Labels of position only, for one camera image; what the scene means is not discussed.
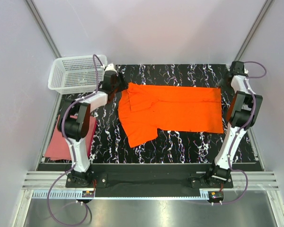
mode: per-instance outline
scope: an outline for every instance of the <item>white wall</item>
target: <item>white wall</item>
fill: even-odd
[[[230,63],[265,0],[34,0],[61,55]]]
[[[284,0],[273,3],[242,60],[259,61],[268,70],[265,78],[250,82],[263,96],[254,130],[266,169],[275,172],[284,200]],[[246,66],[250,76],[262,73]]]
[[[0,1],[0,227],[9,226],[27,170],[36,164],[56,93],[54,56],[22,0]]]

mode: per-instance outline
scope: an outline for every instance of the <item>orange cloth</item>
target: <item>orange cloth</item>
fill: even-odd
[[[131,148],[157,138],[157,129],[223,133],[219,88],[129,83],[118,112]]]

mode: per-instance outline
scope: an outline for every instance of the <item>robotic arm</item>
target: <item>robotic arm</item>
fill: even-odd
[[[72,164],[74,165],[74,156],[71,145],[74,147],[76,155],[76,165],[71,172],[72,180],[79,180],[81,183],[90,183],[91,176],[88,171],[90,161],[87,156],[85,137],[89,131],[90,113],[100,106],[106,105],[115,97],[117,92],[128,88],[128,84],[123,78],[122,73],[117,73],[113,64],[105,68],[103,81],[99,84],[99,91],[74,105],[66,116],[64,130],[67,138],[65,139],[70,147]],[[74,102],[73,99],[67,99],[62,107],[60,118],[58,120],[58,130],[62,131],[62,119],[67,108]]]
[[[220,83],[220,86],[225,84],[231,86],[235,91],[235,97],[227,112],[228,127],[221,150],[203,179],[211,187],[220,187],[222,183],[226,183],[230,179],[232,160],[239,143],[247,129],[254,125],[261,107],[263,97],[255,94],[248,80],[246,80],[247,77],[244,63],[234,61],[229,73]],[[254,103],[249,91],[254,94],[256,103]]]

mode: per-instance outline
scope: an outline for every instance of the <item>pink cloth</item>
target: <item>pink cloth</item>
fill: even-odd
[[[96,125],[97,125],[96,119],[94,117],[90,117],[89,132],[85,137],[86,150],[88,156],[90,155],[91,143],[96,130]],[[58,131],[57,125],[55,127],[55,130],[53,131],[52,140],[44,156],[49,157],[51,160],[60,160],[60,159],[71,160],[69,147],[65,141],[65,138],[63,138],[62,133]]]

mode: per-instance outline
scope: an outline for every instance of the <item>stainless steel surface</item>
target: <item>stainless steel surface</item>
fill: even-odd
[[[250,40],[252,39],[252,37],[254,36],[258,26],[260,25],[261,21],[263,20],[265,14],[268,12],[270,6],[272,5],[272,3],[274,2],[274,0],[266,0],[266,2],[263,4],[262,9],[260,10],[254,24],[252,25],[248,35],[246,36],[239,52],[237,53],[237,56],[235,58],[235,61],[240,60],[240,58],[242,57],[246,47],[248,46]]]
[[[233,200],[238,195],[226,192]],[[51,200],[52,210],[70,200]],[[248,191],[231,205],[211,206],[201,201],[101,201],[88,203],[92,211],[86,224],[89,227],[276,227],[268,196],[265,192]],[[78,204],[58,212],[56,217],[65,223],[75,224],[85,215]],[[59,227],[49,217],[46,200],[32,199],[25,227]]]

